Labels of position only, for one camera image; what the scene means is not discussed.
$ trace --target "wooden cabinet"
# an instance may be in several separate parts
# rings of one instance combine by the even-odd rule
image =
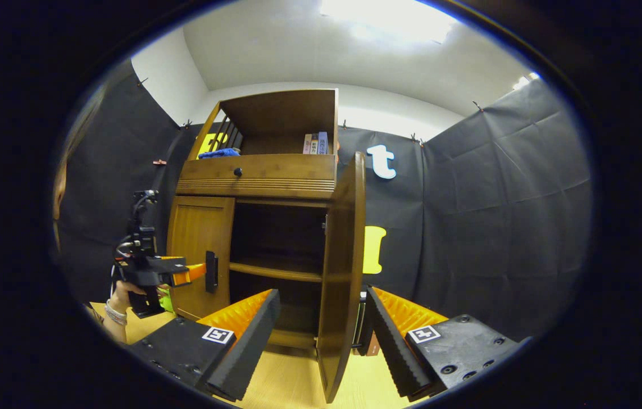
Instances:
[[[219,111],[232,122],[225,129],[242,133],[242,156],[197,160]],[[215,292],[203,280],[175,288],[175,311],[199,319],[277,288],[270,343],[316,349],[327,402],[354,337],[366,209],[365,155],[355,153],[336,181],[336,112],[337,90],[220,101],[183,167],[167,238],[169,256],[193,264],[213,251],[219,259]],[[303,155],[303,135],[319,131],[328,132],[330,154]]]

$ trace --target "yellow object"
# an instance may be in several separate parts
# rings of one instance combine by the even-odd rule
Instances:
[[[192,266],[187,266],[187,268],[189,269],[188,272],[173,274],[175,285],[193,282],[207,272],[207,267],[204,264],[193,264]]]
[[[366,226],[364,231],[364,274],[381,272],[379,254],[381,239],[386,236],[386,229],[379,226]]]
[[[384,305],[386,312],[389,313],[391,321],[394,321],[394,325],[399,330],[401,337],[406,337],[406,333],[412,329],[438,324],[447,320],[446,316],[412,303],[412,301],[387,293],[377,287],[373,288]]]
[[[205,318],[198,319],[197,323],[215,328],[229,329],[235,332],[235,342],[237,342],[250,325],[250,321],[253,321],[255,314],[258,313],[258,309],[263,305],[271,291],[265,290],[262,293],[245,298],[245,300],[238,301],[220,311],[215,311],[205,316]]]
[[[210,148],[212,145],[212,142],[215,141],[215,133],[208,133],[205,135],[204,140],[202,141],[202,145],[199,147],[199,152],[197,152],[197,155],[201,155],[201,153],[207,153],[210,152]],[[219,146],[220,143],[225,143],[228,139],[228,134],[226,133],[220,133],[220,136],[217,137],[217,140],[219,143],[217,145]]]

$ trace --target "white wall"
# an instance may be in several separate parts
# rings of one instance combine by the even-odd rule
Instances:
[[[177,124],[193,123],[207,86],[192,60],[180,27],[132,56],[132,66],[149,95]]]
[[[308,88],[338,88],[338,121],[341,125],[345,119],[347,127],[403,137],[411,137],[412,133],[416,133],[417,138],[429,140],[464,119],[452,111],[403,95],[364,86],[328,82],[272,82],[209,91],[190,118],[193,123],[204,123],[217,101],[271,91]],[[221,114],[218,117],[215,121],[222,120]]]

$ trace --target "wooden floor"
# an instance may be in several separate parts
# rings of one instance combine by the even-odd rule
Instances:
[[[92,303],[92,305],[98,313],[105,315],[102,304]],[[139,319],[131,312],[131,308],[127,315],[129,344],[141,340],[174,318],[174,314],[165,312]],[[271,407],[278,409],[310,407],[398,409],[409,406],[408,399],[399,398],[383,352],[375,357],[350,355],[336,399],[332,404],[326,404],[321,375],[312,350],[275,346],[268,346],[261,355],[245,398],[242,401],[228,403],[244,409]]]

